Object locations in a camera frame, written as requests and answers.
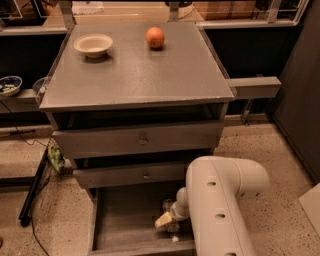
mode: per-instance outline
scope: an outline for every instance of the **black stand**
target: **black stand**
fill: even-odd
[[[46,149],[43,153],[40,165],[38,167],[37,173],[33,178],[33,182],[32,185],[30,187],[28,196],[26,198],[26,201],[24,202],[24,205],[22,207],[20,216],[19,216],[19,220],[20,220],[20,224],[23,227],[27,227],[31,221],[31,217],[28,216],[29,212],[30,212],[30,208],[32,205],[32,202],[36,196],[37,193],[37,188],[39,186],[39,183],[41,181],[44,169],[46,167],[48,158],[47,158],[47,154],[48,154],[48,149]]]

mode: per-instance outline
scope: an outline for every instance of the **drawer front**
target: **drawer front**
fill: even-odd
[[[54,139],[66,158],[90,158],[214,148],[223,121],[56,131]]]
[[[185,179],[184,162],[75,170],[81,188],[99,188]]]

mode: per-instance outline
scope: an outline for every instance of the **white bowl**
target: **white bowl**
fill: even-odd
[[[78,38],[73,47],[90,58],[100,58],[113,44],[111,37],[102,34],[85,35]]]
[[[0,79],[0,95],[12,96],[20,91],[22,84],[21,77],[6,76]]]

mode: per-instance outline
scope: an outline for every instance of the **wall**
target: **wall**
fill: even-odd
[[[307,12],[304,29],[283,70],[274,119],[316,182],[320,181],[320,0]]]

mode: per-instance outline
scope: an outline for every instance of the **drawer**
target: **drawer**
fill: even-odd
[[[55,131],[53,137],[69,159],[212,149],[223,121]]]
[[[137,184],[96,190],[88,255],[194,256],[190,219],[180,222],[179,242],[156,229],[164,199],[175,199],[182,182]]]
[[[83,189],[177,181],[185,179],[184,162],[163,162],[144,165],[75,170],[73,172]]]

